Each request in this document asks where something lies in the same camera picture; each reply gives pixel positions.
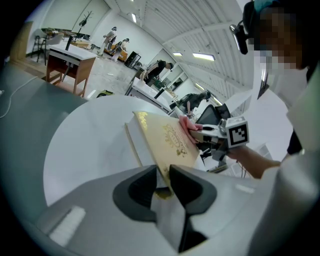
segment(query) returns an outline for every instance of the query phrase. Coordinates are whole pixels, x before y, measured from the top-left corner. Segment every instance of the white lab coat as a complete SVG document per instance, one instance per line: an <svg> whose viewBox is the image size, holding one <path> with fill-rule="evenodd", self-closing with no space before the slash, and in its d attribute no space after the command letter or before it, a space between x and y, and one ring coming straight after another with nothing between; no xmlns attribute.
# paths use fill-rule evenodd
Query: white lab coat
<svg viewBox="0 0 320 256"><path fill-rule="evenodd" d="M107 35L106 35L106 38L104 40L104 44L108 44L114 37L116 36L116 32L111 30Z"/></svg>
<svg viewBox="0 0 320 256"><path fill-rule="evenodd" d="M121 50L126 51L127 50L127 44L128 44L128 42L126 42L126 41L122 42L122 44L120 46Z"/></svg>

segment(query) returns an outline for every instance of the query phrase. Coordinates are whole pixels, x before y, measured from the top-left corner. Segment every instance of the pink glove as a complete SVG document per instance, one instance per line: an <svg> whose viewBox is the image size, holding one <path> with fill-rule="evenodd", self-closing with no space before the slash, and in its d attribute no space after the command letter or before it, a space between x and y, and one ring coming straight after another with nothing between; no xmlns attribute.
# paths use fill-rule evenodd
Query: pink glove
<svg viewBox="0 0 320 256"><path fill-rule="evenodd" d="M184 130L185 134L188 136L188 138L191 140L191 142L193 144L198 143L189 133L189 130L194 130L194 131L198 131L198 130L202 130L202 124L194 124L192 123L188 117L184 116L184 115L180 115L179 116L179 122L182 126L182 129Z"/></svg>

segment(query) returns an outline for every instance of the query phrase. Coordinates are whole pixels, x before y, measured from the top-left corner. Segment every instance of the chair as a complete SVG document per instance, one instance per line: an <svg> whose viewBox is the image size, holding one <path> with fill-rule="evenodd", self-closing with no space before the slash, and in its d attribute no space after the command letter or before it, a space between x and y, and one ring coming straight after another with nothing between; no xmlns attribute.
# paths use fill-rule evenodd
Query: chair
<svg viewBox="0 0 320 256"><path fill-rule="evenodd" d="M38 46L38 50L37 50L38 59L36 60L36 62L38 62L39 51L41 49L41 48L39 48L39 45L42 46L43 41L47 39L48 35L45 32L43 32L40 28L38 28L34 31L34 35L35 35L35 37L34 37L34 44L33 44L32 52L31 52L31 57L34 54L35 46L37 45Z"/></svg>
<svg viewBox="0 0 320 256"><path fill-rule="evenodd" d="M60 44L62 38L64 37L64 34L57 34L56 36L54 36L51 39L45 39L40 47L40 50L42 50L42 46L44 45L44 65L47 65L46 60L47 60L47 46L52 46L52 45L58 45Z"/></svg>

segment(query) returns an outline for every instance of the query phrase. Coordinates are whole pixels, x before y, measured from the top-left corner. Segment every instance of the gold book cover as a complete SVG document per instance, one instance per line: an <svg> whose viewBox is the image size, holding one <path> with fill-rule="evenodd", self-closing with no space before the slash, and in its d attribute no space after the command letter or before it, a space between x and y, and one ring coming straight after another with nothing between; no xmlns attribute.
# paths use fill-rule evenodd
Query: gold book cover
<svg viewBox="0 0 320 256"><path fill-rule="evenodd" d="M194 167L199 150L185 134L179 119L149 112L133 113L168 185L170 165Z"/></svg>

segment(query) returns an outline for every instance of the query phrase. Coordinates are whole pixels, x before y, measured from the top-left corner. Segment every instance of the wooden desk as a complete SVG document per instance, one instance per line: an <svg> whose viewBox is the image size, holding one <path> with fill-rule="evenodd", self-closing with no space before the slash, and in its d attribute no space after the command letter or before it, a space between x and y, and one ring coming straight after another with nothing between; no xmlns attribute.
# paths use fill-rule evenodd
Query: wooden desk
<svg viewBox="0 0 320 256"><path fill-rule="evenodd" d="M75 41L71 42L71 44L80 48L87 48L89 46L89 42L86 41Z"/></svg>
<svg viewBox="0 0 320 256"><path fill-rule="evenodd" d="M65 49L65 45L57 44L50 46L46 80L49 81L52 71L58 71L60 73L59 79L53 84L73 94L84 97L89 75L97 55L74 45L70 45L69 50ZM71 67L67 76L75 79L73 89L69 87L68 83L62 82L62 76L66 72L69 63L71 63ZM77 88L77 85L83 80L85 80L83 89Z"/></svg>

